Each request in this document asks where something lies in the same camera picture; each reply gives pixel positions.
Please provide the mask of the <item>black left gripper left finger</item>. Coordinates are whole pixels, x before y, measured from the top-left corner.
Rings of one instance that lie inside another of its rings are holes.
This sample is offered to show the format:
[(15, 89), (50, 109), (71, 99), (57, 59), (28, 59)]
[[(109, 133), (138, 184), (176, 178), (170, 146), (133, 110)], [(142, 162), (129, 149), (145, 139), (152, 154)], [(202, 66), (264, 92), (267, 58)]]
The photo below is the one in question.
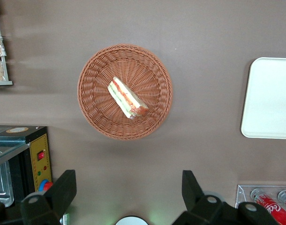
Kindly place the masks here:
[(59, 225), (77, 193), (75, 170), (66, 170), (44, 193), (32, 193), (20, 205), (25, 225)]

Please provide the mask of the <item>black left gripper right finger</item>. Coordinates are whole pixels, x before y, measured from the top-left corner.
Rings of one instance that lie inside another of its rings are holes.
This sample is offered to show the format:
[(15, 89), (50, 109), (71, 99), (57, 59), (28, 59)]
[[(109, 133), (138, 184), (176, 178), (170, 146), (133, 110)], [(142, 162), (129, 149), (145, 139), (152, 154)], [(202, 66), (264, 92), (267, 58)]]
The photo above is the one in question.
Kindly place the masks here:
[(236, 209), (215, 195), (206, 195), (193, 172), (182, 173), (182, 197), (186, 206), (174, 225), (235, 225)]

